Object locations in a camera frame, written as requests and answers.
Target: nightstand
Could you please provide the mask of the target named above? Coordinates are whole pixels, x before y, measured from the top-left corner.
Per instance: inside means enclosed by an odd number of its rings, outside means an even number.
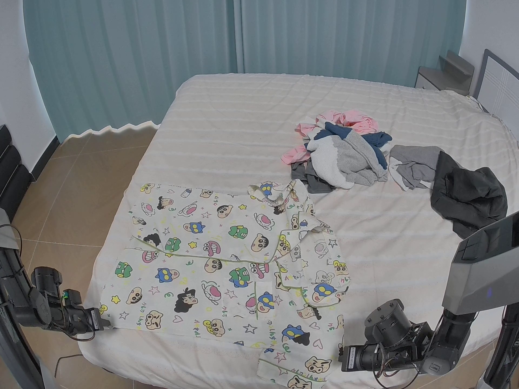
[[[468,95],[474,67],[462,57],[451,50],[447,51],[447,57],[440,56],[441,69],[418,69],[415,88],[441,91],[449,89],[461,95]]]

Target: wall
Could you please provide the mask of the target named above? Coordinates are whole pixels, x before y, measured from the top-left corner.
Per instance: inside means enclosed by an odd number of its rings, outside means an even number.
[[[519,0],[467,0],[459,55],[475,67],[471,94],[485,49],[519,71]]]
[[[0,125],[29,171],[55,137],[29,62],[22,0],[0,0]]]

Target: cartoon print shirt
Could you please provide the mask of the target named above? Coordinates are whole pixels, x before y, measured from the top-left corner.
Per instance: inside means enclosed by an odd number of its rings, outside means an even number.
[[[261,350],[258,375],[322,386],[340,365],[340,305],[350,276],[299,180],[247,196],[149,183],[129,213],[133,237],[107,279],[114,327]]]

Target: nightstand drawer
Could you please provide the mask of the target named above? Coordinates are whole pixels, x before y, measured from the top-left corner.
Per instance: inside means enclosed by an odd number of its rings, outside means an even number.
[[[418,74],[418,78],[416,79],[415,88],[428,89],[430,91],[438,91],[439,89],[432,85],[427,79],[425,79],[422,75]]]

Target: bed sheet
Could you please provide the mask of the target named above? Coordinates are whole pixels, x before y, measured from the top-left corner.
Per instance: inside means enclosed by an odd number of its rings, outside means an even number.
[[[295,75],[198,75],[186,81],[142,158],[94,265],[85,307],[98,306],[105,278],[130,237],[125,212],[150,179],[243,194],[262,179],[287,183],[280,156],[299,145],[295,123],[328,109],[357,109],[376,119],[394,144],[437,145],[460,165],[489,166],[505,186],[508,213],[519,210],[519,151],[511,133],[474,101],[452,91]],[[342,306],[345,344],[362,344],[373,308],[400,298],[414,322],[433,327],[442,312],[459,238],[432,210],[430,191],[403,192],[391,179],[313,195],[347,256],[352,282]],[[472,325],[467,354],[498,335],[501,309]],[[259,350],[205,339],[115,329],[80,343],[85,358],[122,376],[166,388],[267,388],[256,377]],[[399,373],[386,385],[406,381]],[[368,372],[334,373],[325,388],[376,387]]]

